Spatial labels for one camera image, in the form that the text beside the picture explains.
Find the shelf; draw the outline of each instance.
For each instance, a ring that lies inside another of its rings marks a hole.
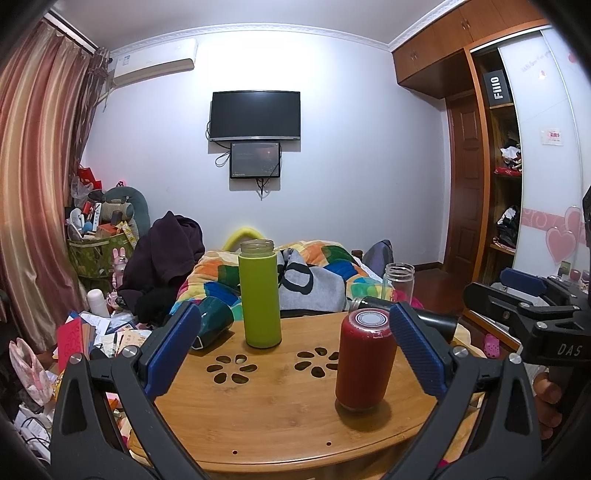
[[[494,250],[498,250],[499,252],[503,252],[504,254],[507,254],[507,255],[515,255],[515,250],[513,250],[512,248],[505,247],[503,245],[496,244],[494,242],[491,243],[491,248]]]
[[[504,108],[504,107],[506,107],[506,106],[512,106],[512,107],[514,107],[514,106],[515,106],[515,104],[514,104],[514,103],[503,103],[503,105],[494,105],[494,106],[490,106],[488,109],[489,109],[489,110],[496,110],[496,109],[498,109],[498,108]]]
[[[493,172],[493,175],[495,177],[499,177],[499,178],[503,178],[503,179],[516,179],[516,180],[521,180],[523,175],[520,173],[519,175],[507,175],[504,173],[495,173]]]

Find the pink slipper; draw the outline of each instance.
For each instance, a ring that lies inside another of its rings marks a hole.
[[[490,333],[484,337],[484,354],[487,358],[499,358],[501,355],[499,339]]]

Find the monitor screen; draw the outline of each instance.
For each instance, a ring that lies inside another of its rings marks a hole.
[[[213,92],[211,140],[299,140],[300,92]]]

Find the sliding closet door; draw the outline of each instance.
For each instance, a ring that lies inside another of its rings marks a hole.
[[[514,97],[523,157],[523,198],[514,268],[556,275],[574,263],[581,162],[569,97],[540,33],[499,48]]]
[[[591,186],[591,83],[579,60],[558,32],[550,28],[542,34],[558,64],[573,110],[581,156],[582,193],[585,195]],[[574,267],[579,271],[589,270],[589,248],[582,226]]]

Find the flower-shaped cutout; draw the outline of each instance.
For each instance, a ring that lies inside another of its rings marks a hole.
[[[241,365],[241,367],[238,367],[238,370],[240,372],[244,372],[244,373],[254,372],[258,367],[255,364],[244,365],[246,363],[246,360],[247,360],[246,355],[239,353],[237,356],[234,357],[233,363],[235,365]],[[230,357],[228,357],[227,355],[219,355],[216,357],[216,361],[218,363],[209,365],[205,370],[207,370],[210,373],[219,372],[218,374],[216,374],[213,377],[213,381],[217,384],[222,384],[228,379],[228,374],[226,372],[222,372],[220,370],[223,370],[225,365],[230,366],[230,364],[232,364],[232,359]],[[237,373],[237,372],[231,373],[230,378],[232,379],[232,381],[234,383],[237,383],[237,384],[244,384],[244,383],[248,382],[248,380],[249,380],[248,377],[246,377],[240,373]]]
[[[301,362],[297,362],[294,365],[294,368],[298,371],[304,371],[312,365],[312,363],[313,363],[312,359],[316,358],[317,356],[322,358],[328,354],[328,350],[324,347],[321,347],[321,346],[317,346],[316,348],[314,348],[314,351],[315,351],[315,353],[298,352],[298,354],[297,354],[298,358],[306,358],[306,359],[309,358],[311,360],[302,360]],[[334,363],[334,362],[336,362],[338,359],[339,359],[339,353],[332,352],[328,357],[328,360],[330,360],[332,363],[326,363],[324,365],[324,367],[327,368],[328,370],[337,370],[339,367],[339,364]],[[312,374],[312,377],[316,377],[316,378],[322,378],[322,377],[326,376],[326,372],[324,371],[324,368],[322,368],[319,365],[312,366],[310,373]]]

